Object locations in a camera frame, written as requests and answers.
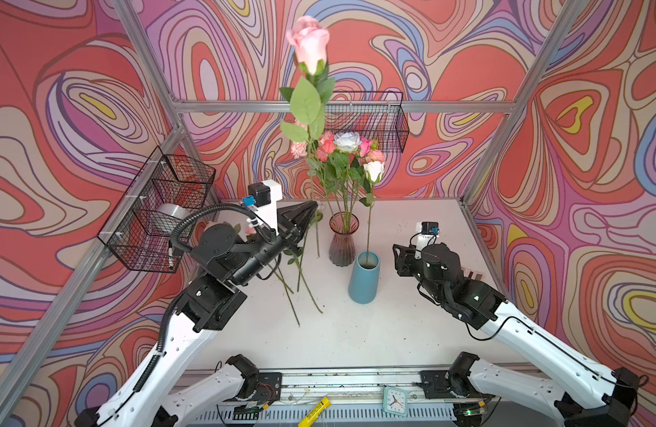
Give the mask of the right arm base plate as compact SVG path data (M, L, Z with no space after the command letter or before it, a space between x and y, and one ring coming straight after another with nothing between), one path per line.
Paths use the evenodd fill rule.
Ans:
M468 379L461 380L458 375L451 375L447 370L422 370L417 384L428 400L441 399L476 399L491 397L472 386Z

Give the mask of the salmon pink rose stem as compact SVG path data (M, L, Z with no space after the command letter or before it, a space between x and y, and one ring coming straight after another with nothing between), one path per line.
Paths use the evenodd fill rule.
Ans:
M318 147L316 151L317 158L326 162L329 156L335 151L335 135L331 132L326 132L322 135L321 139L318 141Z

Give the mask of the light pink carnation stem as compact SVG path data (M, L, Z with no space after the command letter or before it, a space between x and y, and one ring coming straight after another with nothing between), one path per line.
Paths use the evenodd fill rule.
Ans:
M386 155L379 149L379 143L377 140L371 142L370 149L368 150L365 159L367 163L384 163L386 161Z

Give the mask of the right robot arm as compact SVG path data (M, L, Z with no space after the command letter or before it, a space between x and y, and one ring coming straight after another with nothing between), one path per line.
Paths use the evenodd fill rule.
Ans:
M550 417L563 426L626 426L645 380L628 368L590 359L540 327L481 280L465 276L459 256L445 244L393 246L395 271L417 282L419 293L462 322L521 354L543 372L525 375L461 352L445 383L458 397L493 395Z

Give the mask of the large pink carnation stem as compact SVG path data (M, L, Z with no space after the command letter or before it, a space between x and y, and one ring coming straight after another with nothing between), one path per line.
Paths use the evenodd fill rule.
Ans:
M324 145L324 133L318 140L311 140L305 142L290 142L290 154L295 159L303 159L308 165L308 174L319 180L324 179L324 161L320 151Z

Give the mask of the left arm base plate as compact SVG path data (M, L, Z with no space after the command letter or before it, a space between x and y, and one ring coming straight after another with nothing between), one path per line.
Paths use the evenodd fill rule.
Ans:
M258 402L258 405L271 404L282 395L283 374L281 372L261 372L245 378L236 400Z

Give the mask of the dark pink rose stem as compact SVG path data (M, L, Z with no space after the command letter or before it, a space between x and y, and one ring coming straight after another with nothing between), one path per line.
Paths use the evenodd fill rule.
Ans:
M368 140L365 137L360 138L360 145L359 145L359 157L360 158L366 158L368 153L372 149L372 141Z

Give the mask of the teal ceramic vase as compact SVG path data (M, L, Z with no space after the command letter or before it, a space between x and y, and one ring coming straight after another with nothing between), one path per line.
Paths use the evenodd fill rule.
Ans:
M378 291L381 260L377 254L364 251L356 258L349 282L348 293L357 304L369 304Z

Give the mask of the pale pink rose stem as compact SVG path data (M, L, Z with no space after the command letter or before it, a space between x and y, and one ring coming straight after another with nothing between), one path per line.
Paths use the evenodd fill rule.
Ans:
M326 132L325 107L334 81L328 78L327 45L330 32L317 19L302 16L286 33L293 59L300 72L293 87L282 87L281 96L290 104L292 120L281 123L281 131L290 142L318 140ZM335 191L335 172L330 157L324 162L324 179L319 180L326 199Z

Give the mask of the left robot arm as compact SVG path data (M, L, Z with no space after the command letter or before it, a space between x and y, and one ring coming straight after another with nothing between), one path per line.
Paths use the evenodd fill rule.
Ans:
M203 268L169 303L162 316L157 342L121 389L100 407L83 410L77 426L184 426L205 410L228 400L251 400L260 405L278 391L261 383L258 368L241 354L229 358L209 377L180 392L172 388L194 357L222 332L245 302L242 286L267 265L278 266L286 251L299 253L317 212L315 201L269 208L275 225L266 221L259 208L241 204L216 204L181 220L170 241ZM197 246L185 243L184 231L201 218L219 211L246 216L254 235L242 238L225 223L210 226Z

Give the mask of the pink glass vase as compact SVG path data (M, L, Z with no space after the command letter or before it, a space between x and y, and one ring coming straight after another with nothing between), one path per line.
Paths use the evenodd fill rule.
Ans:
M329 225L334 233L329 248L329 259L338 267L347 267L356 259L354 234L360 222L352 213L335 213Z

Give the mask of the cream white rose stem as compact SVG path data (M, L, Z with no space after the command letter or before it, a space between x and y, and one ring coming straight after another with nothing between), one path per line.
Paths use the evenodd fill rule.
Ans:
M374 189L375 186L382 180L385 172L385 164L383 161L372 160L363 165L364 173L364 191L365 196L362 204L368 207L367 219L367 243L366 243L366 261L371 261L371 224L372 224L372 209L375 203Z

